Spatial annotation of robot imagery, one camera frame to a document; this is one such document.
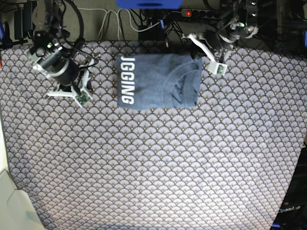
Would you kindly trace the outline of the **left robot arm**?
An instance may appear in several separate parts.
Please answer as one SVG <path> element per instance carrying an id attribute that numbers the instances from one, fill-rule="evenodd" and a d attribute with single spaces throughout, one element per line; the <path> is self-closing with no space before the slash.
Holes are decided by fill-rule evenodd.
<path id="1" fill-rule="evenodd" d="M 204 32 L 198 38 L 220 61 L 226 60 L 234 44 L 241 38 L 250 39 L 259 31 L 256 0 L 221 0 L 225 6 L 213 8 L 207 0 L 204 2 L 209 12 L 218 16 L 218 22 L 204 24 Z"/>

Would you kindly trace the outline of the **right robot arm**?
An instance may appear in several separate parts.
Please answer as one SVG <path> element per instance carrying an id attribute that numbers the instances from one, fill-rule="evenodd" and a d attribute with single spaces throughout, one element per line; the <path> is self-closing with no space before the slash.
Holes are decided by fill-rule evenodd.
<path id="1" fill-rule="evenodd" d="M 67 40 L 70 33 L 63 23 L 67 5 L 74 10 L 79 23 L 79 37 L 73 43 Z M 27 54 L 32 68 L 54 79 L 61 89 L 78 87 L 80 74 L 85 72 L 84 67 L 72 60 L 85 44 L 84 22 L 79 9 L 71 0 L 39 0 L 32 18 L 34 38 Z"/>

